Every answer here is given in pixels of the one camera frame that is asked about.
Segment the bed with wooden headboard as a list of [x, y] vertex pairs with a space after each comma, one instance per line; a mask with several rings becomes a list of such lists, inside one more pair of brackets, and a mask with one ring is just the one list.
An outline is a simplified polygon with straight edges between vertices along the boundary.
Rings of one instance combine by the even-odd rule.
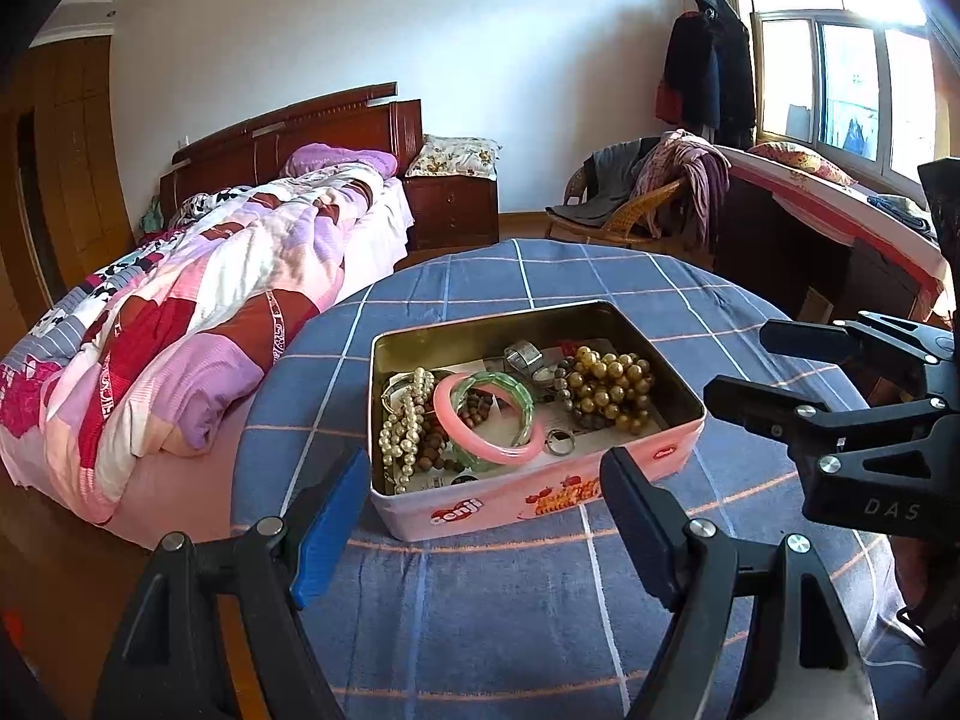
[[252, 398], [309, 320], [404, 257], [421, 142], [420, 103], [381, 83], [178, 151], [167, 228], [3, 359], [3, 484], [132, 543], [226, 535]]

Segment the purple striped cloth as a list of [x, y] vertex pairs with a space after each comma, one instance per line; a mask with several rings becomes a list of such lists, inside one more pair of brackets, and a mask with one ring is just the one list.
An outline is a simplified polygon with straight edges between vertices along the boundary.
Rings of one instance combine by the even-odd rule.
[[675, 128], [665, 132], [641, 163], [633, 195], [641, 197], [675, 181], [688, 184], [688, 199], [670, 211], [674, 200], [661, 203], [644, 213], [644, 226], [659, 239], [671, 221], [683, 229], [695, 225], [695, 242], [714, 254], [719, 236], [721, 205], [729, 190], [731, 163], [716, 145], [700, 135]]

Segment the silver wristwatch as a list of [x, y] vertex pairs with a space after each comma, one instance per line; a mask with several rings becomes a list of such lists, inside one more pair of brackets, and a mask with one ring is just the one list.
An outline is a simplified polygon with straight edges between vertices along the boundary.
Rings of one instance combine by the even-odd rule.
[[505, 366], [517, 372], [519, 376], [532, 377], [540, 367], [544, 366], [544, 353], [535, 344], [527, 340], [519, 340], [510, 344], [503, 351]]

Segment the silver metal bangle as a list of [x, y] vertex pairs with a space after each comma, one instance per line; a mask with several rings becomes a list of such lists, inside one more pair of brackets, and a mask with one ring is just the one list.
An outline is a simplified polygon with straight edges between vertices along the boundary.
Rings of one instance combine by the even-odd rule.
[[407, 401], [411, 401], [413, 405], [418, 403], [421, 394], [421, 382], [423, 382], [423, 377], [416, 372], [394, 374], [387, 380], [386, 387], [382, 390], [382, 408], [391, 415], [402, 416]]

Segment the grey garment on chair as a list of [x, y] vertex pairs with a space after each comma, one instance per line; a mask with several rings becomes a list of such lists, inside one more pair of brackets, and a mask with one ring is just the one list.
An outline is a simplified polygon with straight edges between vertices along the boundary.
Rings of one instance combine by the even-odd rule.
[[614, 143], [594, 151], [583, 161], [563, 193], [563, 203], [551, 206], [551, 221], [601, 229], [635, 195], [636, 182], [658, 137]]

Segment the floral cushion on nightstand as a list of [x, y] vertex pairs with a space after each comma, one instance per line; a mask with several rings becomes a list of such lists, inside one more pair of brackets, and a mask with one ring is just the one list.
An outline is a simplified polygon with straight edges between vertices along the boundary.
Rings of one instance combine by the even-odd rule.
[[469, 177], [496, 181], [501, 146], [491, 138], [427, 135], [405, 177]]

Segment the pink rectangular tin box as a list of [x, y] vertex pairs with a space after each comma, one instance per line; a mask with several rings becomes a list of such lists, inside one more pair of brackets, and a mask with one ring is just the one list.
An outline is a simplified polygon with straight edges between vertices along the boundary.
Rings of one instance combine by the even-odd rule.
[[392, 330], [371, 346], [371, 499], [405, 543], [599, 499], [613, 447], [659, 481], [703, 427], [700, 397], [607, 301]]

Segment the brown wooden wardrobe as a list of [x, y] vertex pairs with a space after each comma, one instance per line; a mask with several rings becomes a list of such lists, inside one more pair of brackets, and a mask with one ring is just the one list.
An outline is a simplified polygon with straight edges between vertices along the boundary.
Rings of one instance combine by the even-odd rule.
[[26, 50], [2, 76], [2, 344], [133, 249], [110, 120], [110, 41]]

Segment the pink patchwork quilt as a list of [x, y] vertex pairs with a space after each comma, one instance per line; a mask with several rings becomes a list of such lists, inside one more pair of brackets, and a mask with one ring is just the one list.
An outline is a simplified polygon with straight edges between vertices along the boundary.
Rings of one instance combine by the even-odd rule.
[[213, 195], [197, 221], [77, 284], [2, 361], [2, 434], [34, 436], [55, 495], [114, 517], [147, 455], [203, 455], [306, 322], [400, 182], [347, 163]]

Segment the dark wooden nightstand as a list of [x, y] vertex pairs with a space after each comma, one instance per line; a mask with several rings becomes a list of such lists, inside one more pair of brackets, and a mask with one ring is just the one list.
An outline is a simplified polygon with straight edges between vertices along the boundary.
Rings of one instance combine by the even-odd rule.
[[404, 181], [415, 250], [483, 247], [500, 240], [498, 184], [477, 177], [413, 177]]

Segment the purple pillow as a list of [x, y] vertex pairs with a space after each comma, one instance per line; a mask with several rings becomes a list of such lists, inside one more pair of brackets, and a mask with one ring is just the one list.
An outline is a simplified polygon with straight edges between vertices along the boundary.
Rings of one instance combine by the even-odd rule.
[[359, 163], [376, 171], [382, 179], [397, 174], [398, 162], [392, 153], [379, 149], [351, 149], [327, 143], [308, 143], [291, 153], [281, 170], [283, 177], [299, 177], [337, 164]]

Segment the printed paper leaflet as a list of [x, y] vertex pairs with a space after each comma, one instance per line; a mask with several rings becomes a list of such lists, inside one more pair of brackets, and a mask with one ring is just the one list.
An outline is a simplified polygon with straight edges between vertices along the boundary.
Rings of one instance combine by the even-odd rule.
[[402, 416], [381, 405], [376, 457], [387, 494], [441, 488], [579, 460], [667, 427], [647, 392], [599, 379], [583, 353], [544, 353], [519, 376], [505, 360], [415, 367], [418, 403]]

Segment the dark hanging coats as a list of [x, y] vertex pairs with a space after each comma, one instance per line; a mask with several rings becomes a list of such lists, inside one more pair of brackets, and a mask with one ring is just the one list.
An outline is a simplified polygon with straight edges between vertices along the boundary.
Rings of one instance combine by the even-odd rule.
[[654, 112], [718, 145], [755, 143], [757, 101], [747, 26], [729, 0], [695, 0], [674, 21]]

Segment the window with white frame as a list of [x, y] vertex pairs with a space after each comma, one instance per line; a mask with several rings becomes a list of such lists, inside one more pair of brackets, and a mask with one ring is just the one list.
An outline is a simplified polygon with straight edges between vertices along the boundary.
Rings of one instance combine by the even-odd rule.
[[921, 0], [752, 0], [758, 130], [862, 177], [916, 188], [935, 156]]

